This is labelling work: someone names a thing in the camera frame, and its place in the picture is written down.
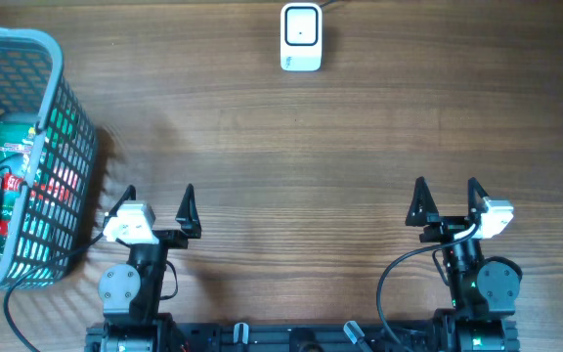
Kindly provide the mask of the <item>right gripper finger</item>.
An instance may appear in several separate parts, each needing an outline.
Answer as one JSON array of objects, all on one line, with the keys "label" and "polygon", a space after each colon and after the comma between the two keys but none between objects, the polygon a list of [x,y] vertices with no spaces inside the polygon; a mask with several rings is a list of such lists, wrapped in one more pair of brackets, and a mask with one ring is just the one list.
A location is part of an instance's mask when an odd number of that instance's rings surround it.
[{"label": "right gripper finger", "polygon": [[439,211],[424,177],[414,183],[411,205],[405,220],[406,226],[423,227],[439,221]]},{"label": "right gripper finger", "polygon": [[485,198],[488,193],[481,186],[479,181],[472,177],[467,183],[467,201],[468,201],[468,215],[470,218],[476,218],[480,213],[487,210]]}]

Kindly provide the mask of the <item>green glove package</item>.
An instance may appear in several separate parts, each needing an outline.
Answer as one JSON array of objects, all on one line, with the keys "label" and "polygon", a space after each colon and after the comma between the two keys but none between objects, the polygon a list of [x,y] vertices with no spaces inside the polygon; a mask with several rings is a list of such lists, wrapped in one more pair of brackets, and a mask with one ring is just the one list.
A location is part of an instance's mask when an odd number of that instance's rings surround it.
[{"label": "green glove package", "polygon": [[[35,128],[26,123],[0,123],[0,175],[13,173],[25,178],[33,149]],[[0,201],[0,261],[10,232],[14,207],[21,192],[1,190]]]}]

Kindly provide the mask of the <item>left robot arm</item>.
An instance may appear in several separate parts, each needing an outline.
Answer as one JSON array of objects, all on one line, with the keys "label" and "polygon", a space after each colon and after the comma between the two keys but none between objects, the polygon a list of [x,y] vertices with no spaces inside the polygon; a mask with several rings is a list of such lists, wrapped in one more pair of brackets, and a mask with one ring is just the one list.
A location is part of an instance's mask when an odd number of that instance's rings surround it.
[{"label": "left robot arm", "polygon": [[108,268],[100,278],[98,294],[105,320],[87,329],[86,351],[190,349],[172,315],[159,311],[159,303],[174,297],[162,293],[165,271],[175,269],[168,251],[186,249],[190,239],[201,237],[193,185],[187,186],[175,221],[174,229],[156,230],[152,207],[136,199],[132,185],[106,214],[104,236],[125,245],[129,256],[124,264]]}]

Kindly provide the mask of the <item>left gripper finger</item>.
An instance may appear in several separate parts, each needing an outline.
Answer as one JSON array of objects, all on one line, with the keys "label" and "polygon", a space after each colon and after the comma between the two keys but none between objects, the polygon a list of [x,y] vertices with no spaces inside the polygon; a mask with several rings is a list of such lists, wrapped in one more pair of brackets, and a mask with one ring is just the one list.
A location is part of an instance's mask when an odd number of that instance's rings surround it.
[{"label": "left gripper finger", "polygon": [[122,196],[119,198],[119,200],[115,203],[115,205],[107,212],[107,217],[113,217],[116,215],[118,209],[120,208],[120,206],[126,201],[126,200],[135,200],[136,199],[136,188],[133,185],[129,185],[124,193],[122,194]]},{"label": "left gripper finger", "polygon": [[195,187],[189,184],[175,216],[180,231],[189,239],[201,237],[201,223],[195,205]]}]

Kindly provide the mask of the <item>red coffee stick sachet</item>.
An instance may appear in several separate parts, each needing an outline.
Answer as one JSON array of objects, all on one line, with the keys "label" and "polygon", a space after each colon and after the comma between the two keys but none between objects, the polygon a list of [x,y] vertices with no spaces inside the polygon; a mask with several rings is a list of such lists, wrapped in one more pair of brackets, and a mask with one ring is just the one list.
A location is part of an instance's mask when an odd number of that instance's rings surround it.
[{"label": "red coffee stick sachet", "polygon": [[23,183],[23,177],[17,176],[13,173],[6,173],[3,177],[2,189],[5,192],[19,193]]}]

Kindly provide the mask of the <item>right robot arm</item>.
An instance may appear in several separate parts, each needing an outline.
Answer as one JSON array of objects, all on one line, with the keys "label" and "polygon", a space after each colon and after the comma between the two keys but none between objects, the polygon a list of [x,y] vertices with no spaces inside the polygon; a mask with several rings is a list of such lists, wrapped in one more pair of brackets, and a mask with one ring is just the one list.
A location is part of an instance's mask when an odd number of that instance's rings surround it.
[{"label": "right robot arm", "polygon": [[474,178],[468,181],[467,201],[467,214],[442,216],[425,179],[415,181],[406,224],[423,229],[421,242],[441,246],[439,268],[453,305],[435,311],[425,341],[416,349],[518,352],[518,330],[509,318],[515,314],[523,272],[515,262],[486,257],[481,249],[481,241],[507,227],[514,207],[506,199],[491,198]]}]

